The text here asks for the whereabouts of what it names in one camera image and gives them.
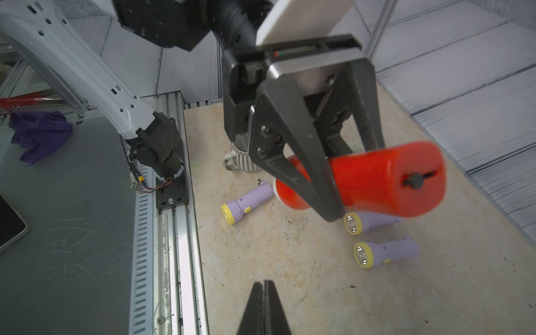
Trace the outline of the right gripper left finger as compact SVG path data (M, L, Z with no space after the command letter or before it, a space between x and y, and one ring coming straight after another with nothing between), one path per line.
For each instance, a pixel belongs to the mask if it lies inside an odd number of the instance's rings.
M252 286L237 335L264 334L263 285L255 282Z

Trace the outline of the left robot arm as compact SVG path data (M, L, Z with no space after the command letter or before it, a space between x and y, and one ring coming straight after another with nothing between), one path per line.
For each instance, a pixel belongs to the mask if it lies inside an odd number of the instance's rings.
M212 32L222 57L224 128L230 142L295 191L323 219L344 213L330 158L350 148L355 120L366 151L385 147L375 68L351 35L332 29L351 1L112 1L120 25L160 47L192 50ZM180 133L152 110L72 28L54 1L3 1L1 31L102 111L160 176L181 166Z

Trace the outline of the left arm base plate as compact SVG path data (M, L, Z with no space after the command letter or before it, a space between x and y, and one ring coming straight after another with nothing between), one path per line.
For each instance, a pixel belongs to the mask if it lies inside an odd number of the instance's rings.
M170 185L163 187L159 191L156 191L156 208L164 210L173 206L185 205L188 202L189 194L186 185L186 164L184 154L184 143L180 140L180 143L175 150L177 156L180 159L180 169L174 175Z

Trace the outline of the red flashlight white rim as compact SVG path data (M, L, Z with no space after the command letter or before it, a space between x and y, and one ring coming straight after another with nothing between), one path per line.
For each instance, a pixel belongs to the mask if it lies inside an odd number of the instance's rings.
M442 202L447 183L445 160L432 142L339 156L319 166L280 157L269 173L284 205L311 208L329 222L348 211L421 216Z

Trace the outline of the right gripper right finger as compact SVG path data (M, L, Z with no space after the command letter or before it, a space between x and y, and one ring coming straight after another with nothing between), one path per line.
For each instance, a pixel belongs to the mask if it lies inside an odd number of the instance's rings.
M291 335L279 294L271 280L264 282L263 326L266 335Z

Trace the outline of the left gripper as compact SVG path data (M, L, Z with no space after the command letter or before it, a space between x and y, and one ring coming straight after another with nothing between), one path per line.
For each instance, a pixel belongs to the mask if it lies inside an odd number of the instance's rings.
M375 68L362 55L362 44L346 34L235 47L222 57L229 140L248 131L252 161L329 222L344 207L326 156L353 153L341 137L343 123L354 118L366 152L385 148ZM303 96L328 89L317 133Z

